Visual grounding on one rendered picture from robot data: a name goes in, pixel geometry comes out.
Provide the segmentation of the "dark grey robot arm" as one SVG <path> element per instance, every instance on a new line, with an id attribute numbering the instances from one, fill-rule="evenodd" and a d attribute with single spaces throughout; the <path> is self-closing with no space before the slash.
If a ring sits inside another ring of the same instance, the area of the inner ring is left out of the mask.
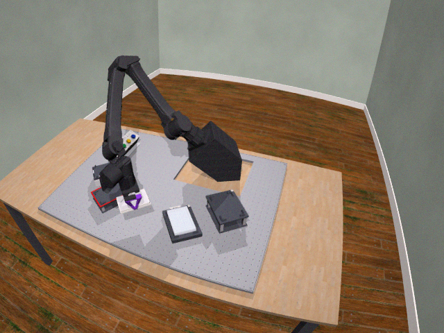
<path id="1" fill-rule="evenodd" d="M 179 110 L 175 111 L 146 75 L 139 60 L 139 57 L 135 55 L 121 55 L 108 68 L 109 85 L 102 154 L 110 163 L 99 174 L 102 191 L 107 194 L 117 183 L 119 183 L 121 191 L 130 189 L 128 178 L 123 177 L 129 176 L 133 172 L 131 158 L 122 156 L 126 152 L 122 145 L 121 131 L 121 106 L 125 73 L 132 78 L 157 112 L 164 128 L 164 134 L 168 139 L 176 140 L 182 136 L 189 144 L 187 149 L 192 151 L 207 143 L 211 131 L 209 128 L 201 130 L 198 126 L 195 127 L 187 116 Z M 175 120 L 171 121 L 172 118 Z"/>

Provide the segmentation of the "operator button panel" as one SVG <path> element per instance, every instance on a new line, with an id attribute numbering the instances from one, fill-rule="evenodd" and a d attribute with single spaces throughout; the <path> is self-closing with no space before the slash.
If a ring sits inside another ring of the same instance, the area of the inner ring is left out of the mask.
<path id="1" fill-rule="evenodd" d="M 126 152 L 122 156 L 130 156 L 131 153 L 141 144 L 138 143 L 139 135 L 129 130 L 123 137 L 123 147 Z"/>

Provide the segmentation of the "white rectangular plate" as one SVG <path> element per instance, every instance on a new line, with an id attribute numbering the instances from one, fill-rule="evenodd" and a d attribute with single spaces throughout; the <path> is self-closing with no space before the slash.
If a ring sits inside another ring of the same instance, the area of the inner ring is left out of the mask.
<path id="1" fill-rule="evenodd" d="M 135 193 L 131 193 L 131 194 L 135 194 Z M 131 194 L 129 194 L 129 195 L 131 195 Z M 138 195 L 138 194 L 142 195 L 142 199 L 141 199 L 137 209 L 151 205 L 144 189 L 139 190 L 139 193 L 136 193 L 135 195 Z M 136 205 L 136 202 L 137 202 L 137 200 L 131 201 L 131 203 L 133 204 L 134 207 Z M 120 210 L 121 214 L 134 210 L 128 204 L 125 203 L 123 196 L 117 197 L 117 203 L 118 203 L 119 210 Z"/>

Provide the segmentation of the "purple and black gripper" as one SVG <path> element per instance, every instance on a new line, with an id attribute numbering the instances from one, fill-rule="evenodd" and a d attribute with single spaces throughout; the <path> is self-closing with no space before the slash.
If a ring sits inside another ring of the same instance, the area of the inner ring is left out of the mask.
<path id="1" fill-rule="evenodd" d="M 129 206 L 131 206 L 134 210 L 136 210 L 138 208 L 140 200 L 142 199 L 142 195 L 141 194 L 129 195 L 130 193 L 133 193 L 133 192 L 135 192 L 135 193 L 139 192 L 139 187 L 138 187 L 137 181 L 135 179 L 134 173 L 132 172 L 129 176 L 126 176 L 126 177 L 123 177 L 123 178 L 128 178 L 128 182 L 129 182 L 129 185 L 130 185 L 130 189 L 122 191 L 125 203 L 128 204 Z M 132 200 L 137 200 L 135 207 L 130 202 Z"/>

